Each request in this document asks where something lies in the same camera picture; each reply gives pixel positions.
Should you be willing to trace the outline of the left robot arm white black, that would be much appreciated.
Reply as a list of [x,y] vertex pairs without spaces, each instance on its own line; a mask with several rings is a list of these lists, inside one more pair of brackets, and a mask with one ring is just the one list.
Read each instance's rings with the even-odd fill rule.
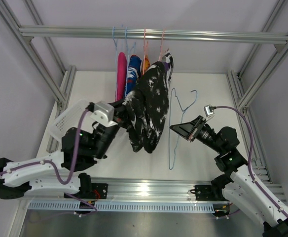
[[0,199],[64,193],[65,198],[99,198],[106,187],[93,184],[85,170],[107,158],[107,150],[120,128],[127,128],[123,100],[98,103],[79,100],[64,110],[49,128],[60,143],[55,152],[13,162],[0,158]]

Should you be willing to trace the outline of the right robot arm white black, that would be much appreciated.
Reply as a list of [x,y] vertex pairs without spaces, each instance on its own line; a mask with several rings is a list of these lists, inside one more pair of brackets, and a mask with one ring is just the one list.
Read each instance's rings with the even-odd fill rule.
[[189,142],[198,140],[217,152],[215,162],[222,175],[211,181],[211,195],[235,204],[258,225],[265,237],[288,237],[288,206],[277,198],[258,178],[238,151],[236,129],[225,126],[215,132],[202,116],[170,126]]

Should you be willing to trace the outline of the black white patterned trousers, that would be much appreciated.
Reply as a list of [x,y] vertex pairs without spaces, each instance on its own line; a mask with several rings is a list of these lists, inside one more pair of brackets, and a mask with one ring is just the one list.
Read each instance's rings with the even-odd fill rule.
[[151,154],[163,133],[169,109],[169,87],[162,62],[152,64],[124,99],[131,127],[127,129],[133,152]]

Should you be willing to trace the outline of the purple grey patterned trousers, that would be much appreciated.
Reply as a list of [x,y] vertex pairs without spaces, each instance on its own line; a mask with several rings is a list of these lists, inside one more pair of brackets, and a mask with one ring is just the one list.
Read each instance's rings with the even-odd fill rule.
[[167,86],[170,86],[171,76],[174,69],[174,60],[169,49],[164,52],[161,62],[165,68]]

